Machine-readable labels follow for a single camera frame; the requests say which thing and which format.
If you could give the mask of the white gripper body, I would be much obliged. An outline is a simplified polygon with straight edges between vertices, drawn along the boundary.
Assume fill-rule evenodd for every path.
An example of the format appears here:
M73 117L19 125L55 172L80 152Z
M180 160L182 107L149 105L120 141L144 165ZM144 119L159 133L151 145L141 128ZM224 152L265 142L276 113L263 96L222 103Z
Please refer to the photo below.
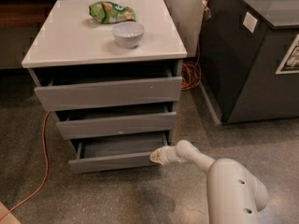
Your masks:
M163 147L160 151L160 161L162 165L170 163L181 163L183 159L177 154L175 147Z

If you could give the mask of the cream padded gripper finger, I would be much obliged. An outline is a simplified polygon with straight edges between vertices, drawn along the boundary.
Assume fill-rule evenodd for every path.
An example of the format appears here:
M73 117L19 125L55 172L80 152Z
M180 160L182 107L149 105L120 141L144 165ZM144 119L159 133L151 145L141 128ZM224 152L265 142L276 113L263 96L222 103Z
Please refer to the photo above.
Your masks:
M165 148L160 147L160 148L157 148L156 150L154 150L149 155L149 159L152 162L159 163L161 165L165 165L166 164Z

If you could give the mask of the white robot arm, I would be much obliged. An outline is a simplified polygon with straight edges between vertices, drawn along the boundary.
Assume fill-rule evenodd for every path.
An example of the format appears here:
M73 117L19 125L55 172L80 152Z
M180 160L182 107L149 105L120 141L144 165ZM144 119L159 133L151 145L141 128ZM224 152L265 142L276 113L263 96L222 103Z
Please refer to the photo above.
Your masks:
M268 204L266 186L238 161L214 160L186 140L153 151L161 165L191 162L206 174L209 224L260 224L258 213Z

